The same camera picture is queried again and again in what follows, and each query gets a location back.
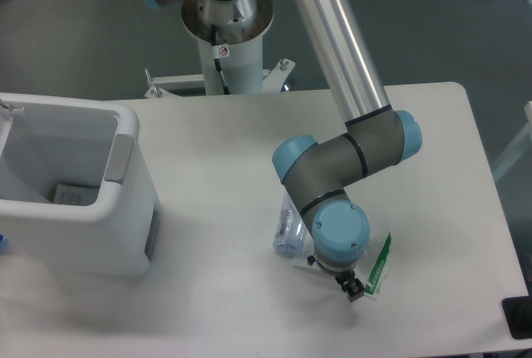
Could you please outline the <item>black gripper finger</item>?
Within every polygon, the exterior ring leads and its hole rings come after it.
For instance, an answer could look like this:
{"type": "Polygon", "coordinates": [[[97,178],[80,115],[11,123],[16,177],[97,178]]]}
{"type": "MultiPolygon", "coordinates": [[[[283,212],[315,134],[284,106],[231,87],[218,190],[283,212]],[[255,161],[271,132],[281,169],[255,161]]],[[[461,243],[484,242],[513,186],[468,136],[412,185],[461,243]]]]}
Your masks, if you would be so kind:
{"type": "Polygon", "coordinates": [[[350,302],[355,302],[364,296],[364,286],[354,272],[344,272],[335,279],[350,302]]]}

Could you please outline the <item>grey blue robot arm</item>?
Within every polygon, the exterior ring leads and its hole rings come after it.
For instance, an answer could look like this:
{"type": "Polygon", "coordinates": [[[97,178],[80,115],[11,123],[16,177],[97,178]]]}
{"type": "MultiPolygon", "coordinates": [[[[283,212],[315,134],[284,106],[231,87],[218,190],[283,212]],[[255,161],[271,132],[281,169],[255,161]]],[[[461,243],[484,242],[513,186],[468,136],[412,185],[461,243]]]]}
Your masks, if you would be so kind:
{"type": "MultiPolygon", "coordinates": [[[[229,98],[263,91],[263,58],[251,47],[273,19],[271,0],[183,1],[206,92],[229,98]]],[[[321,143],[310,135],[286,140],[274,151],[273,166],[313,238],[309,263],[355,301],[369,289],[354,271],[370,240],[369,222],[346,189],[411,158],[422,134],[410,113],[392,108],[348,1],[295,2],[337,105],[339,135],[321,143]]]]}

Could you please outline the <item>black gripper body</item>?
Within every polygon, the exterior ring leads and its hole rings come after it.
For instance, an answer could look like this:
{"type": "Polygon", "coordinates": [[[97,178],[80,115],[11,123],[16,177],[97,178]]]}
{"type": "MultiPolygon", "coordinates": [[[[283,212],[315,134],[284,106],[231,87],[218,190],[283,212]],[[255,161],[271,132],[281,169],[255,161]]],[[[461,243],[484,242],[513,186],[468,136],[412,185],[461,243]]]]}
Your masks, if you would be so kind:
{"type": "Polygon", "coordinates": [[[322,272],[326,273],[329,276],[335,277],[335,278],[341,278],[341,279],[350,279],[355,278],[356,273],[354,271],[354,267],[331,267],[326,265],[325,263],[322,263],[319,260],[319,257],[317,254],[311,254],[306,257],[307,265],[310,267],[317,266],[322,272]]]}

